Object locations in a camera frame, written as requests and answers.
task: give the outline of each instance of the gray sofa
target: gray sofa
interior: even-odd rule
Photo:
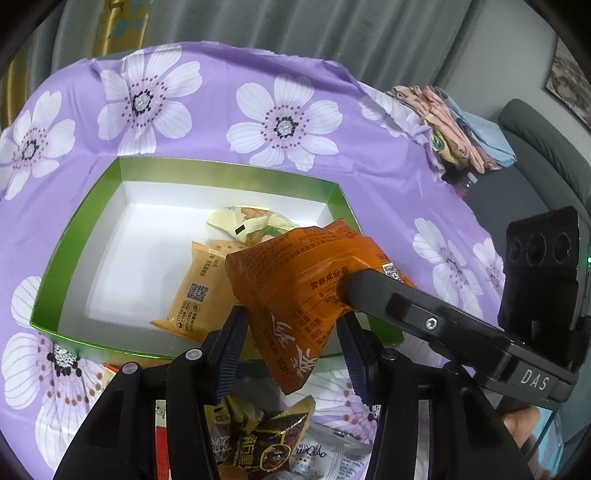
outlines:
[[[591,167],[578,150],[545,117],[519,99],[507,103],[498,124],[517,162],[510,168],[477,175],[478,182],[468,190],[466,201],[491,233],[499,255],[505,258],[505,231],[513,220],[573,205],[591,225]],[[562,463],[589,430],[590,398],[591,359],[587,357],[569,401],[558,413],[564,441]]]

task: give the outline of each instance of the human hand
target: human hand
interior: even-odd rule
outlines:
[[[519,448],[521,448],[530,438],[531,432],[540,421],[540,411],[537,407],[530,405],[523,410],[504,414],[501,420]]]

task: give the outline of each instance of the wall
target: wall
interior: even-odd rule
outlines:
[[[591,164],[591,133],[543,89],[555,47],[554,30],[523,0],[485,0],[444,88],[462,109],[491,120],[509,100],[522,99]]]

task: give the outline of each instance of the screw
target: screw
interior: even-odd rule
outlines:
[[[135,373],[137,371],[137,369],[138,369],[138,364],[136,364],[134,362],[129,362],[128,364],[125,364],[121,370],[123,370],[124,374],[131,375],[131,374]]]
[[[393,348],[385,348],[382,350],[382,358],[384,360],[396,360],[398,358],[398,351]]]
[[[427,330],[434,330],[436,326],[437,326],[437,320],[434,319],[433,317],[429,318],[425,322],[425,327],[427,328]]]
[[[187,360],[199,360],[202,356],[203,352],[199,348],[191,348],[185,353],[185,358]]]

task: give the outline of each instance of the camera lens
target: camera lens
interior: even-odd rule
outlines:
[[[521,242],[514,238],[509,244],[509,259],[516,262],[521,256]]]
[[[537,233],[530,237],[530,241],[527,243],[527,262],[533,267],[541,265],[546,255],[546,241],[544,235]]]
[[[569,257],[570,253],[570,238],[566,233],[559,233],[556,235],[554,239],[554,248],[552,249],[552,253],[554,254],[554,259],[558,263],[562,263]]]

